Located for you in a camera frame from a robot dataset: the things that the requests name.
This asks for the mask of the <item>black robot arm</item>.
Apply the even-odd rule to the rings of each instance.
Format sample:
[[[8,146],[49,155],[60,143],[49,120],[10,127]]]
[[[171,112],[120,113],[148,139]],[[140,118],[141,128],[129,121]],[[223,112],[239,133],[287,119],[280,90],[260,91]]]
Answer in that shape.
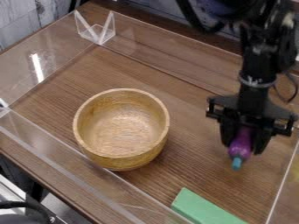
[[[239,91],[208,99],[205,116],[219,122],[220,140],[231,146],[248,136],[244,148],[260,154],[272,136],[291,136],[297,115],[273,103],[268,96],[276,76],[288,75],[295,64],[295,8],[291,0],[201,0],[217,23],[207,28],[189,0],[176,0],[191,26],[203,33],[219,32],[239,24],[241,69]]]

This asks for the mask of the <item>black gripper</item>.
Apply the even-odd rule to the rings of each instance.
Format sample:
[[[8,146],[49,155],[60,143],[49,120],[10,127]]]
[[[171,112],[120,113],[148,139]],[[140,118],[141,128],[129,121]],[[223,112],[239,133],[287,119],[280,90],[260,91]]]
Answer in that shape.
[[[297,115],[281,108],[269,99],[269,88],[276,79],[239,79],[240,86],[236,94],[217,95],[208,98],[205,116],[219,122],[220,140],[229,144],[241,127],[252,128],[253,154],[261,154],[271,137],[292,135]]]

